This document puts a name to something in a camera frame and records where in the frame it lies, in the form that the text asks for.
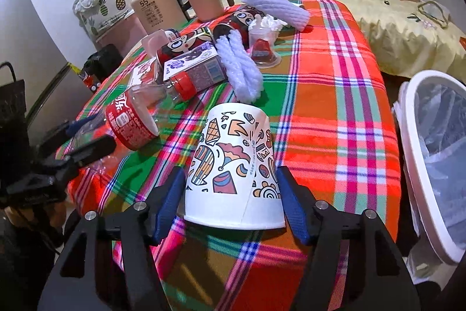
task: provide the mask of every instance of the barcode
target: barcode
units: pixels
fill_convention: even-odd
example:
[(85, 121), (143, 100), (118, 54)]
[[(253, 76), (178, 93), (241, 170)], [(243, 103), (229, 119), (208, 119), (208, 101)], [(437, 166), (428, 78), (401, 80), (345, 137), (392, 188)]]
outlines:
[(218, 83), (225, 78), (222, 69), (216, 59), (209, 60), (206, 63), (206, 68), (214, 83)]

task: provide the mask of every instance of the paper cup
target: paper cup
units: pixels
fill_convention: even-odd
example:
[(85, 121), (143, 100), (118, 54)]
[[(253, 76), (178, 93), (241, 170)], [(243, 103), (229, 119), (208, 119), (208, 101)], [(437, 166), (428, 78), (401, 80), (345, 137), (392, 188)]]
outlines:
[(275, 174), (269, 117), (259, 108), (212, 108), (194, 153), (181, 215), (225, 229), (285, 226)]

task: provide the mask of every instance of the trash can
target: trash can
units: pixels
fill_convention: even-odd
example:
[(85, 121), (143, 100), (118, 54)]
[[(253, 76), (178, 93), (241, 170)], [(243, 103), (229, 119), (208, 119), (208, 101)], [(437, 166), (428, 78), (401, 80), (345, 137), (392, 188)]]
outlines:
[(406, 182), (419, 242), (408, 256), (414, 277), (466, 248), (466, 86), (435, 70), (400, 87), (393, 111), (401, 132)]

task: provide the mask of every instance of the metal bolt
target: metal bolt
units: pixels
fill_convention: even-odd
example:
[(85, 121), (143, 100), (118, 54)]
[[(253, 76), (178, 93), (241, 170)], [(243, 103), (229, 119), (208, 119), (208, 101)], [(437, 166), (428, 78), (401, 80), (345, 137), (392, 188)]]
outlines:
[(92, 219), (94, 219), (96, 216), (97, 216), (97, 212), (95, 212), (95, 211), (88, 211), (88, 212), (86, 212), (86, 214), (85, 214), (84, 217), (86, 218), (86, 220), (92, 220)]
[(375, 219), (377, 217), (377, 213), (374, 210), (371, 210), (371, 209), (368, 209), (368, 210), (364, 211), (364, 213), (366, 214), (366, 216), (369, 219)]
[(133, 207), (134, 207), (134, 209), (136, 211), (142, 211), (147, 207), (147, 204), (146, 204), (146, 202), (139, 201), (139, 202), (136, 202), (135, 204), (133, 204)]
[(326, 202), (326, 201), (317, 201), (315, 203), (315, 206), (319, 209), (319, 210), (326, 210), (328, 207), (329, 207), (329, 204)]

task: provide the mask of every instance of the black and red can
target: black and red can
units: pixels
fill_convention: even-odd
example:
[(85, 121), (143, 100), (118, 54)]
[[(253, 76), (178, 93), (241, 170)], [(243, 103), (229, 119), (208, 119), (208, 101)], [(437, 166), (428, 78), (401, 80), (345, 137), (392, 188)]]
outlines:
[(247, 5), (241, 6), (233, 14), (227, 15), (215, 26), (213, 29), (215, 41), (217, 41), (220, 36), (228, 36), (231, 30), (238, 30), (241, 34), (243, 45), (247, 49), (249, 47), (248, 27), (256, 15), (265, 16), (262, 11), (254, 7)]
[(181, 35), (180, 38), (162, 46), (157, 51), (157, 58), (161, 65), (168, 60), (189, 52), (206, 41), (213, 41), (212, 32), (208, 27), (197, 28), (193, 32)]

